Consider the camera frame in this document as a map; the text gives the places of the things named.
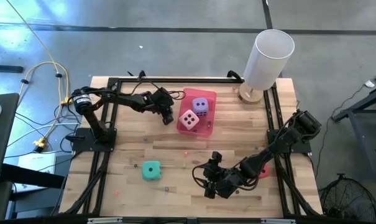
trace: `fan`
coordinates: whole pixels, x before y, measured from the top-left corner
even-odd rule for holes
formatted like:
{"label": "fan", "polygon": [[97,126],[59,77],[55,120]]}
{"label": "fan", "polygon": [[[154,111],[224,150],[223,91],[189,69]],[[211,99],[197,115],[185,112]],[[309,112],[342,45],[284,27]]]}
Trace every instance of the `fan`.
{"label": "fan", "polygon": [[354,179],[339,178],[325,187],[320,198],[327,217],[376,222],[376,202],[372,194]]}

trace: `wooden table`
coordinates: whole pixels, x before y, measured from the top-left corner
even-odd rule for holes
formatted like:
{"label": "wooden table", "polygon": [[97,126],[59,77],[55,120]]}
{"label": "wooden table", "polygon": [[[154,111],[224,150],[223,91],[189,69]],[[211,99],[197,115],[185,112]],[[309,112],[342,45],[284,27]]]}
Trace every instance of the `wooden table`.
{"label": "wooden table", "polygon": [[[109,77],[93,77],[92,87],[104,87]],[[260,152],[267,146],[265,135],[268,129],[265,102],[255,105],[243,104],[237,97],[238,84],[218,83],[159,83],[168,91],[183,88],[197,88],[215,91],[217,95],[214,132],[209,138],[182,135],[177,132],[177,116],[180,101],[173,106],[174,122],[163,125],[160,115],[137,113],[125,106],[117,112],[116,147],[109,161],[104,188],[101,216],[123,217],[282,217],[280,196],[275,172],[275,163],[268,163],[270,176],[260,179],[253,191],[240,190],[229,199],[203,196],[204,189],[192,179],[191,170],[205,163],[213,151],[222,154],[221,166],[231,167],[244,156]],[[136,83],[123,83],[122,92],[129,93]],[[277,90],[286,121],[296,110],[296,97],[290,78],[279,78]],[[136,93],[156,89],[149,83],[141,84]],[[93,103],[97,96],[91,95]],[[101,110],[96,111],[100,118]],[[82,126],[88,127],[83,120]],[[70,173],[63,194],[60,211],[65,211],[80,196],[85,188],[93,153],[83,152],[70,166]],[[141,165],[144,161],[156,160],[162,164],[162,178],[159,181],[142,179]],[[291,155],[296,186],[310,205],[321,213],[318,190],[310,160],[304,155]],[[96,198],[95,188],[91,208]],[[290,211],[293,211],[291,194],[286,190]]]}

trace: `concrete floor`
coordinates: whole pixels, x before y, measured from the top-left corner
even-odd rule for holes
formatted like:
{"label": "concrete floor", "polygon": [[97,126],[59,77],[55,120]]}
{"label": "concrete floor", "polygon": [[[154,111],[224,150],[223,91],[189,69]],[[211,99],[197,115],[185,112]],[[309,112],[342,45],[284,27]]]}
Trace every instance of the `concrete floor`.
{"label": "concrete floor", "polygon": [[[26,0],[12,1],[32,24],[104,27],[266,28],[261,0]],[[376,1],[268,0],[274,28],[376,30]],[[0,24],[21,23],[0,0]],[[256,34],[168,32],[37,32],[55,60],[70,72],[71,89],[89,85],[93,75],[127,75],[126,71],[166,76],[242,74]],[[296,50],[283,71],[295,84],[300,108],[322,124],[334,108],[376,75],[376,35],[292,35]],[[0,30],[0,64],[30,67],[48,60],[26,29]],[[37,69],[18,112],[36,121],[53,118],[57,81],[52,65]],[[0,94],[18,92],[24,74],[0,73]],[[346,107],[365,97],[365,88]],[[16,119],[11,140],[30,128]],[[69,130],[50,137],[54,150]],[[318,161],[321,134],[311,145]],[[7,156],[33,150],[31,134],[7,149]],[[318,187],[336,179],[364,174],[367,165],[351,124],[330,124],[321,159]],[[17,158],[6,160],[16,164]],[[376,181],[362,182],[376,198]]]}

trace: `pink tray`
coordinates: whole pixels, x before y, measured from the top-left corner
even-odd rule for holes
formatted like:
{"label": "pink tray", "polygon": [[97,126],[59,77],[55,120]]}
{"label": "pink tray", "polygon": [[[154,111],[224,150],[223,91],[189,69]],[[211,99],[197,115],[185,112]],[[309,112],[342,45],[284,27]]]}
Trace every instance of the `pink tray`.
{"label": "pink tray", "polygon": [[217,93],[214,91],[206,90],[196,90],[191,88],[183,89],[185,92],[185,98],[181,102],[180,114],[181,117],[183,113],[187,110],[193,110],[192,100],[195,98],[206,98],[208,102],[208,114],[206,116],[199,117],[200,121],[191,130],[187,130],[184,125],[178,121],[177,130],[181,134],[190,134],[194,136],[208,137],[213,133],[214,128],[214,117],[215,117],[215,104],[217,100]]}

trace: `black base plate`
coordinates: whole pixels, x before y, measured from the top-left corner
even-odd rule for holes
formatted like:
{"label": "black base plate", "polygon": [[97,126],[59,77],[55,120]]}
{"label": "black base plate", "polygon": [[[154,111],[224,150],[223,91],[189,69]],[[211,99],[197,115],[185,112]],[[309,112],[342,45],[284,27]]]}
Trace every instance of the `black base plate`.
{"label": "black base plate", "polygon": [[[275,139],[275,136],[277,135],[278,132],[279,132],[279,130],[277,130],[277,129],[267,131],[268,144],[273,142],[273,140]],[[292,153],[311,154],[312,149],[311,149],[311,145],[310,145],[309,142],[303,143],[303,142],[299,141],[291,147],[291,152]],[[285,149],[285,152],[283,152],[283,153],[289,153],[289,149]]]}
{"label": "black base plate", "polygon": [[76,152],[111,152],[114,149],[114,143],[116,142],[117,129],[109,129],[109,140],[107,142],[97,142],[95,140],[91,128],[78,128],[75,136],[83,136],[82,140],[74,140],[71,150]]}

